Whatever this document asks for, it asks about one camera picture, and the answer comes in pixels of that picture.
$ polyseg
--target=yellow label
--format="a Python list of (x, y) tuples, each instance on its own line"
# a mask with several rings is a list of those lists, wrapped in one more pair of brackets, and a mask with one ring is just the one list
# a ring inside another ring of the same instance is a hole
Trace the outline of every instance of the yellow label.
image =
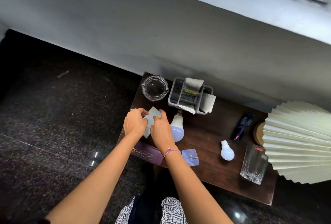
[(198, 94), (198, 93), (196, 93), (196, 92), (192, 92), (192, 91), (189, 91), (189, 90), (184, 90), (184, 92), (185, 92), (185, 93), (194, 94), (194, 95)]

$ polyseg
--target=led bulb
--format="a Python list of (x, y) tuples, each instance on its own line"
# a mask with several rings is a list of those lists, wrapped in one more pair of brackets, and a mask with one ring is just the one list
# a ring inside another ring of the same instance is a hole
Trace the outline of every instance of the led bulb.
[(221, 156), (225, 160), (233, 160), (234, 159), (234, 151), (230, 148), (229, 144), (226, 140), (221, 141), (222, 151)]
[(184, 137), (182, 112), (182, 110), (178, 110), (170, 124), (172, 137), (175, 142), (180, 141)]

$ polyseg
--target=hand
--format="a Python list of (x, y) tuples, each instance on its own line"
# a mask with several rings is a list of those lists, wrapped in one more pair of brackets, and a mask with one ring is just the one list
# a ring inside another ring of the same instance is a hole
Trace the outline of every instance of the hand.
[(146, 131), (148, 119), (143, 119), (148, 112), (143, 109), (132, 109), (127, 113), (124, 119), (124, 132), (126, 136), (132, 136), (135, 141), (138, 141)]
[(168, 122), (165, 111), (160, 109), (161, 118), (154, 116), (154, 125), (151, 125), (151, 136), (155, 146), (162, 155), (168, 148), (178, 149), (172, 137), (171, 126)]

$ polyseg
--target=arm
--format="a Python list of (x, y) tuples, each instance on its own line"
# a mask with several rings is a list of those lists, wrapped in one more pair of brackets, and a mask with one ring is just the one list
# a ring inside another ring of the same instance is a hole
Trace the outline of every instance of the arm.
[(146, 130), (146, 114), (142, 108), (127, 114), (122, 141), (46, 216), (47, 220), (52, 224), (99, 223), (133, 147)]
[[(154, 116), (151, 135), (157, 148), (164, 154), (168, 148), (178, 147), (173, 140), (167, 115), (163, 110), (160, 111), (161, 118)], [(188, 223), (233, 223), (179, 152), (168, 153), (166, 162)]]

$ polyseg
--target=wooden table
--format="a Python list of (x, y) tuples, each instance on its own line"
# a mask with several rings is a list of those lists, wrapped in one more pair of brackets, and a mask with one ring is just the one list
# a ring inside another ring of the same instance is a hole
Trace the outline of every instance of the wooden table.
[[(150, 75), (145, 73), (141, 83)], [(169, 89), (171, 89), (172, 83), (172, 81), (168, 80)], [(144, 97), (139, 85), (131, 108), (143, 107), (148, 111), (152, 106), (157, 109), (163, 109), (167, 113), (169, 122), (172, 121), (177, 112), (176, 108), (168, 106), (168, 96), (157, 104), (151, 103)], [(245, 135), (242, 140), (234, 142), (230, 140), (230, 135), (244, 112), (252, 112), (255, 117), (252, 124), (245, 129)], [(240, 175), (247, 143), (254, 142), (252, 136), (254, 126), (266, 118), (266, 113), (216, 98), (212, 113), (193, 115), (189, 112), (184, 112), (183, 128), (185, 134), (184, 138), (177, 142), (176, 145), (180, 150), (196, 150), (200, 164), (199, 166), (193, 166), (192, 169), (200, 180), (271, 205), (277, 180), (277, 172), (272, 169), (271, 164), (269, 164), (261, 185), (254, 184)], [(124, 130), (122, 130), (118, 143), (124, 135)], [(222, 140), (227, 140), (235, 153), (234, 159), (229, 162), (222, 159), (220, 155), (220, 142)], [(142, 137), (140, 141), (155, 146), (151, 136), (147, 139)], [(164, 160), (161, 166), (167, 167)]]

